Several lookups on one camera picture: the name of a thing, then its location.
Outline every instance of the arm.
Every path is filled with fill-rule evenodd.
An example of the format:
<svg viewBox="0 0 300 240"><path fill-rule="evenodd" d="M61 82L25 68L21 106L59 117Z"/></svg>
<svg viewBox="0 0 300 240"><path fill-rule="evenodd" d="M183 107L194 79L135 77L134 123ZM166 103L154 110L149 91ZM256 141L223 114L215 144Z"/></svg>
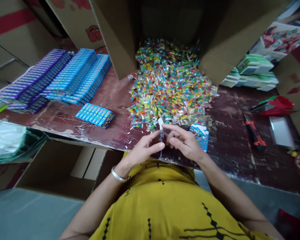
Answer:
<svg viewBox="0 0 300 240"><path fill-rule="evenodd" d="M201 149L191 132L176 125L163 127L171 130L167 137L170 146L179 149L184 156L199 164L214 196L237 221L242 222L251 231L261 231L277 239L283 239L248 196Z"/></svg>
<svg viewBox="0 0 300 240"><path fill-rule="evenodd" d="M116 174L127 178L131 169L147 158L164 148L164 143L157 143L151 146L152 141L157 138L160 131L143 136L130 154L122 159L114 168ZM122 182L118 181L112 173L93 191L86 202L74 216L59 240L88 240L100 225L104 215L114 203Z"/></svg>

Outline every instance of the wooden table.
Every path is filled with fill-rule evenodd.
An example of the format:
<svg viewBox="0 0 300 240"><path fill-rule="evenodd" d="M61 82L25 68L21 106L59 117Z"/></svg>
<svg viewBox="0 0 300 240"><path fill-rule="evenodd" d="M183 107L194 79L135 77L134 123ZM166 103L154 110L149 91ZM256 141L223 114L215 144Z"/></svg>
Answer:
<svg viewBox="0 0 300 240"><path fill-rule="evenodd" d="M148 134L145 129L130 129L129 112L126 108L133 104L128 93L132 84L128 78L118 80L111 67L91 101L92 104L109 109L115 114L107 129L76 118L75 114L80 110L77 105L68 106L52 102L38 114L18 114L5 110L0 113L0 119L88 143L129 151L143 135ZM286 153L286 149L273 143L269 118L249 111L261 100L276 95L276 91L262 92L247 87L220 86L218 93L220 96L212 103L212 108L207 109L206 115L201 116L210 132L208 154L211 158L231 178L300 194L300 176L294 159ZM257 152L251 146L243 114L255 121L260 135L266 141L267 150L264 153ZM288 124L294 139L300 140L289 118ZM166 148L162 156L167 158L168 162L198 167L178 150Z"/></svg>

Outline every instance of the stack of candy boxes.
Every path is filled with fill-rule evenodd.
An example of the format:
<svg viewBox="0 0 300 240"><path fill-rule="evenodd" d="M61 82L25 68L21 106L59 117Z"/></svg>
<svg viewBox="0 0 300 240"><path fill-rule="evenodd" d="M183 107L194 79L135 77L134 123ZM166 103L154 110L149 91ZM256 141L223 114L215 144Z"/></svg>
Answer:
<svg viewBox="0 0 300 240"><path fill-rule="evenodd" d="M37 113L49 101L40 93L59 74L71 59L65 50L53 49L24 76L0 92L0 101L8 104L8 110L18 113Z"/></svg>
<svg viewBox="0 0 300 240"><path fill-rule="evenodd" d="M87 103L76 114L76 117L106 129L110 121L114 118L114 114L105 108Z"/></svg>
<svg viewBox="0 0 300 240"><path fill-rule="evenodd" d="M81 49L46 88L45 97L62 104L84 106L94 97L110 66L108 55Z"/></svg>

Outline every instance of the yellow shirt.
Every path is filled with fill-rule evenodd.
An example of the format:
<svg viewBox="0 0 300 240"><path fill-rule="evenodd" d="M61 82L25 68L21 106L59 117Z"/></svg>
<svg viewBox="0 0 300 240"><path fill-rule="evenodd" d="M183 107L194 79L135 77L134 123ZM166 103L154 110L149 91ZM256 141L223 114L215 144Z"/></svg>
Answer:
<svg viewBox="0 0 300 240"><path fill-rule="evenodd" d="M95 239L273 239L249 231L209 192L191 169L146 161L129 174Z"/></svg>

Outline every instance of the silver bangle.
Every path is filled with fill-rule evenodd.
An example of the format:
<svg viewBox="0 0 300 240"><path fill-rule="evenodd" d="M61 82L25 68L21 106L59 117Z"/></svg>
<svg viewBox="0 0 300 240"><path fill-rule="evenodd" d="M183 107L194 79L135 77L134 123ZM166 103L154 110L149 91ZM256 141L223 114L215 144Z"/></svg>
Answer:
<svg viewBox="0 0 300 240"><path fill-rule="evenodd" d="M124 179L124 178L120 177L118 174L116 174L116 172L114 171L115 167L116 167L116 165L114 165L111 169L111 173L114 176L114 178L119 180L120 182L126 182L128 179Z"/></svg>

